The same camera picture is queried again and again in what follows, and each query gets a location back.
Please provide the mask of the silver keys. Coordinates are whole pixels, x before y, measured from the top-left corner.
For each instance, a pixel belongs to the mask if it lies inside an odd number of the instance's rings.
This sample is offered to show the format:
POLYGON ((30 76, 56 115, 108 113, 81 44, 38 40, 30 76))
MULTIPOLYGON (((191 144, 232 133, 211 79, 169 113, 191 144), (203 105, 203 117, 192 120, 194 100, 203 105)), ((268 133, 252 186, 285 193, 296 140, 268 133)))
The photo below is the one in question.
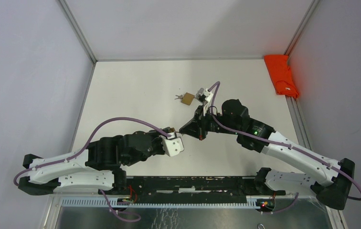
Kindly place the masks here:
POLYGON ((184 94, 175 95, 175 100, 182 100, 184 98, 184 94))

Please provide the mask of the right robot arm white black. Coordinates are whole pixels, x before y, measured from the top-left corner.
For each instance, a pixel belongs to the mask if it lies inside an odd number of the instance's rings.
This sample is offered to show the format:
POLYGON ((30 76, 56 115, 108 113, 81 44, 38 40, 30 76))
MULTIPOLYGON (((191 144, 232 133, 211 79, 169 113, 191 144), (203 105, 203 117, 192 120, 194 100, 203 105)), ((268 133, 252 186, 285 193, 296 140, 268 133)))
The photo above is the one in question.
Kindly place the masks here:
POLYGON ((288 140, 273 127, 252 119, 248 108, 238 99, 222 104, 222 112, 212 114, 200 105, 193 118, 180 128, 186 134, 204 140, 209 132, 237 136, 243 148, 277 158, 300 170, 288 174, 271 168, 261 168, 255 177, 254 189, 260 195, 269 191, 296 192, 314 196, 320 203, 343 210, 351 197, 355 163, 344 158, 331 159, 288 140))

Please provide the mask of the large brass padlock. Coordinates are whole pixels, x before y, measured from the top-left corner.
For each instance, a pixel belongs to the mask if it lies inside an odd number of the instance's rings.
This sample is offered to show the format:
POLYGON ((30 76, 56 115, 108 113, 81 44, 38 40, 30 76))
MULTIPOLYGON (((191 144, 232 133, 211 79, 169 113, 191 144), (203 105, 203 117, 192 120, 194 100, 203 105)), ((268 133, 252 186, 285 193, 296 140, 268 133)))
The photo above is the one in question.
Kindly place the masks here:
POLYGON ((185 93, 180 96, 180 102, 185 105, 191 105, 194 99, 195 95, 190 93, 185 93))

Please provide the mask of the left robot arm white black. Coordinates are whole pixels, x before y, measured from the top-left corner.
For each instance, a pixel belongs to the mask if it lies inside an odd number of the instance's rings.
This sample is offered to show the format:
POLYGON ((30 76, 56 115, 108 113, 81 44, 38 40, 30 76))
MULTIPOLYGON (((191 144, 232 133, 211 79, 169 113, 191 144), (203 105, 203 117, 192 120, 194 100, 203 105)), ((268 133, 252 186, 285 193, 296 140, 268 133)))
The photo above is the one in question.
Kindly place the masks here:
POLYGON ((18 189, 42 196, 57 192, 114 191, 123 194, 128 181, 121 166, 131 166, 155 155, 165 155, 165 144, 174 146, 176 133, 165 128, 164 134, 151 130, 127 135, 102 137, 89 143, 79 155, 67 153, 53 158, 41 158, 33 154, 24 157, 27 176, 19 178, 18 189))

